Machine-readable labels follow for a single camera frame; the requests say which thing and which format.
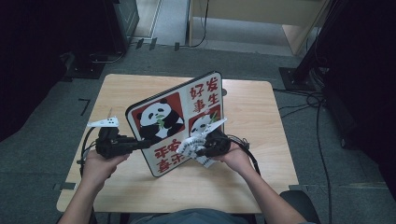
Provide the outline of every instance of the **sign board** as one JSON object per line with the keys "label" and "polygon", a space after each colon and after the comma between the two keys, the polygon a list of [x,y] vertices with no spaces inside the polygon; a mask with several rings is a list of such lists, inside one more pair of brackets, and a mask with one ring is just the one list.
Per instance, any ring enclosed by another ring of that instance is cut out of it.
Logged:
{"label": "sign board", "polygon": [[177,154],[186,138],[223,119],[221,74],[211,72],[128,107],[125,116],[137,140],[150,140],[143,155],[154,176],[189,158]]}

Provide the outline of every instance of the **black equipment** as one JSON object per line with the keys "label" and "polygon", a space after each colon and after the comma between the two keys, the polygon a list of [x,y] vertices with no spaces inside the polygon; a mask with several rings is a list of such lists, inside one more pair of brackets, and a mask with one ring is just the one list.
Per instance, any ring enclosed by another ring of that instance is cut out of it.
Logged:
{"label": "black equipment", "polygon": [[96,139],[96,151],[106,159],[132,153],[134,150],[149,148],[149,140],[137,141],[133,137],[119,135],[118,128],[101,128]]}
{"label": "black equipment", "polygon": [[209,133],[206,136],[206,142],[204,144],[204,149],[201,149],[196,152],[198,157],[206,156],[208,158],[222,156],[228,153],[230,150],[231,142],[236,143],[247,155],[250,157],[251,161],[253,162],[254,169],[260,175],[260,168],[259,164],[257,163],[256,159],[254,158],[253,154],[248,150],[249,143],[244,139],[239,139],[233,135],[226,135],[219,129]]}

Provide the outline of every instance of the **panda illustration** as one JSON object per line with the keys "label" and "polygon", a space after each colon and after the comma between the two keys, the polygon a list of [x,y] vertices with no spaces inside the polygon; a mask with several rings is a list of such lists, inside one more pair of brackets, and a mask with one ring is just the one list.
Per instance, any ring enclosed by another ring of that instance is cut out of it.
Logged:
{"label": "panda illustration", "polygon": [[159,103],[148,106],[143,113],[137,114],[140,120],[140,136],[154,145],[164,138],[177,133],[184,125],[184,119],[161,99]]}
{"label": "panda illustration", "polygon": [[216,112],[213,114],[208,114],[201,116],[200,118],[196,119],[192,124],[190,136],[196,136],[201,134],[206,129],[208,124],[211,124],[216,121]]}

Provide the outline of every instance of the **finger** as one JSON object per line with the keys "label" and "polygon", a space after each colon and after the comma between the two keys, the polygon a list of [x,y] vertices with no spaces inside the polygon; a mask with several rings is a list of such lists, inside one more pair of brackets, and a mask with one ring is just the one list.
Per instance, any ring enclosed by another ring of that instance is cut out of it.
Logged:
{"label": "finger", "polygon": [[214,161],[224,161],[224,155],[217,156],[217,157],[212,157],[211,159],[214,160]]}
{"label": "finger", "polygon": [[118,164],[122,163],[123,161],[126,161],[129,158],[129,156],[130,156],[130,154],[114,157],[114,158],[111,158],[108,162],[114,166],[117,166]]}
{"label": "finger", "polygon": [[114,174],[114,172],[116,172],[116,170],[117,170],[117,166],[115,166],[115,167],[113,168],[113,170],[111,171],[111,174]]}

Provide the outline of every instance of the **black cable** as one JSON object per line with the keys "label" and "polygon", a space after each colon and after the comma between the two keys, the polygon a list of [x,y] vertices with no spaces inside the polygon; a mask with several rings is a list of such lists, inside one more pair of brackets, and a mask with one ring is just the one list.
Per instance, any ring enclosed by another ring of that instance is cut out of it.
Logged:
{"label": "black cable", "polygon": [[113,60],[113,61],[97,62],[97,61],[91,60],[91,62],[92,62],[92,63],[114,63],[114,62],[118,61],[120,58],[122,58],[122,56],[123,56],[123,53],[120,54],[119,58],[117,58],[117,59],[115,59],[115,60]]}
{"label": "black cable", "polygon": [[[280,92],[284,92],[284,93],[289,93],[289,94],[296,94],[295,91],[282,91],[282,90],[277,90],[274,89],[274,91],[280,91]],[[315,103],[311,103],[309,101],[309,99],[314,98],[316,100]],[[320,154],[320,158],[323,164],[323,169],[324,169],[324,173],[326,175],[326,181],[327,181],[327,189],[328,189],[328,198],[329,198],[329,223],[332,224],[332,186],[331,186],[331,182],[330,182],[330,178],[329,178],[329,172],[327,170],[327,166],[326,166],[326,162],[324,161],[324,157],[323,157],[323,150],[321,147],[321,143],[320,143],[320,137],[319,137],[319,112],[320,109],[325,101],[325,99],[319,99],[319,98],[323,98],[323,94],[321,92],[311,92],[311,93],[307,93],[306,94],[306,102],[307,102],[307,106],[300,108],[296,111],[292,111],[289,114],[295,113],[297,111],[309,108],[309,107],[316,107],[318,109],[317,112],[317,140],[318,140],[318,149],[319,149],[319,154]]]}
{"label": "black cable", "polygon": [[301,106],[305,106],[305,105],[307,105],[307,104],[303,104],[303,105],[287,105],[287,106],[280,107],[278,110],[285,109],[285,108],[296,108],[296,107],[301,107]]}
{"label": "black cable", "polygon": [[309,108],[309,107],[311,107],[311,106],[308,105],[308,106],[306,106],[306,107],[303,107],[303,108],[300,108],[300,109],[296,109],[296,110],[294,110],[294,111],[291,111],[291,112],[289,112],[289,113],[287,113],[287,114],[281,116],[281,118],[283,119],[283,118],[285,118],[286,116],[288,116],[288,115],[290,115],[290,114],[294,114],[294,113],[296,113],[296,112],[305,110],[305,109],[307,109],[307,108]]}
{"label": "black cable", "polygon": [[107,214],[107,224],[111,223],[111,213]]}
{"label": "black cable", "polygon": [[318,105],[318,113],[317,113],[317,140],[318,140],[318,148],[319,148],[319,153],[320,153],[320,158],[322,160],[323,164],[323,169],[324,173],[326,175],[326,181],[327,181],[327,193],[328,193],[328,198],[329,198],[329,223],[332,224],[332,186],[330,183],[330,178],[329,178],[329,173],[327,170],[326,162],[324,161],[323,157],[323,151],[320,143],[320,138],[319,138],[319,113],[320,113],[320,108],[321,105],[323,104],[324,100],[321,100]]}
{"label": "black cable", "polygon": [[80,161],[79,161],[80,162],[80,164],[79,164],[79,174],[81,175],[81,177],[82,177],[82,173],[83,173],[83,170],[84,170],[84,152],[85,152],[85,149],[86,149],[85,146],[87,145],[88,137],[90,136],[90,134],[93,131],[93,129],[95,129],[95,128],[91,127],[88,130],[87,134],[85,134],[84,142],[82,144]]}
{"label": "black cable", "polygon": [[260,167],[259,164],[257,163],[256,158],[254,158],[253,154],[249,151],[249,142],[246,138],[243,138],[242,140],[235,135],[227,134],[229,139],[236,143],[242,150],[250,157],[251,162],[253,163],[254,169],[256,170],[257,174],[262,175],[260,172]]}
{"label": "black cable", "polygon": [[207,0],[207,2],[206,2],[205,21],[204,21],[204,37],[202,37],[201,42],[194,46],[183,45],[183,46],[180,46],[180,48],[194,49],[194,48],[197,48],[198,46],[200,46],[204,42],[204,40],[206,39],[206,21],[207,21],[207,11],[208,10],[209,10],[209,0]]}

